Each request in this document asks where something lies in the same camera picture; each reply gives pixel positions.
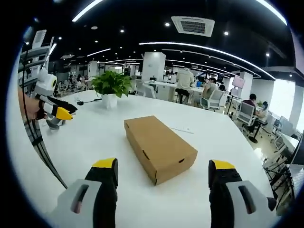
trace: white flower pot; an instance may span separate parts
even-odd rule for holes
[[[102,107],[106,109],[112,109],[117,107],[117,96],[116,94],[102,95]]]

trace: brown cardboard box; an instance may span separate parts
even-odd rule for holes
[[[154,185],[192,166],[197,150],[155,116],[124,121],[127,138]]]

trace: ceiling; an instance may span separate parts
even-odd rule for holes
[[[43,10],[37,14],[38,22],[33,26],[35,29],[47,29],[46,42],[55,37],[57,46],[50,57],[51,61],[71,54],[72,58],[60,60],[62,64],[85,64],[93,59],[105,62],[142,58],[146,51],[156,50],[162,51],[166,59],[198,63],[229,72],[252,71],[262,79],[272,80],[254,66],[219,52],[170,44],[139,45],[142,42],[178,42],[221,50],[260,68],[295,65],[289,26],[256,0],[103,0],[77,22],[72,22],[74,16],[92,1],[49,0],[41,6]],[[278,1],[278,8],[285,6],[285,2]],[[212,36],[181,34],[176,30],[172,16],[214,20]],[[225,31],[229,32],[228,36],[224,35]],[[111,50],[87,57],[108,48]],[[166,64],[172,66],[171,61],[166,61]],[[280,74],[280,78],[290,80],[289,74]],[[297,74],[292,79],[303,81]]]

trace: air conditioner vent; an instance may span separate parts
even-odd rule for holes
[[[171,17],[179,33],[211,37],[214,20],[194,17]]]

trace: box lid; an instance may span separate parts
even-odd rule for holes
[[[124,121],[156,170],[178,163],[197,151],[155,116]]]

